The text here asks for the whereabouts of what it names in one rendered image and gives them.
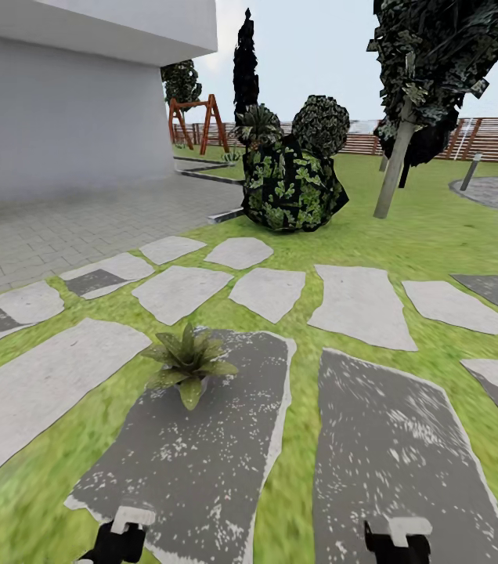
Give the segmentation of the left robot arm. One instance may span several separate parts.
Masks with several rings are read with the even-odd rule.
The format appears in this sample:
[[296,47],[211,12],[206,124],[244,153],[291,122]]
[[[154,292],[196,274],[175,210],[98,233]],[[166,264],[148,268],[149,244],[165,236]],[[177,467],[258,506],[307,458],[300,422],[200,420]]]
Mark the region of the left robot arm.
[[[98,530],[95,548],[81,555],[73,564],[136,564],[142,557],[146,530],[156,520],[156,513],[120,507],[115,520],[106,522]],[[133,526],[141,527],[130,527]]]

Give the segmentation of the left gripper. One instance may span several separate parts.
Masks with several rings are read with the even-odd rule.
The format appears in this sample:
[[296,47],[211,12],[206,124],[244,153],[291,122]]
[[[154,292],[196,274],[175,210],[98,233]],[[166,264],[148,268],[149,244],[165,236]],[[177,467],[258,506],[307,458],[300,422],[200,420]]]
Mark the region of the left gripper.
[[106,522],[98,530],[95,548],[99,546],[110,546],[116,557],[116,564],[136,564],[142,557],[142,549],[145,546],[146,530],[142,527],[131,527],[127,532],[112,532],[114,522]]

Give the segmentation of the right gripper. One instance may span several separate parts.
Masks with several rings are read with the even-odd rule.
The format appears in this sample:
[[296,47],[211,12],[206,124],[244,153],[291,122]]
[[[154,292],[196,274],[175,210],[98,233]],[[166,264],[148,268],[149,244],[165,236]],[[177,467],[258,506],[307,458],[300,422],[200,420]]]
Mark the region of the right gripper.
[[409,547],[396,547],[391,535],[372,533],[366,530],[366,544],[369,551],[374,551],[377,564],[429,564],[428,546],[423,536],[407,536]]

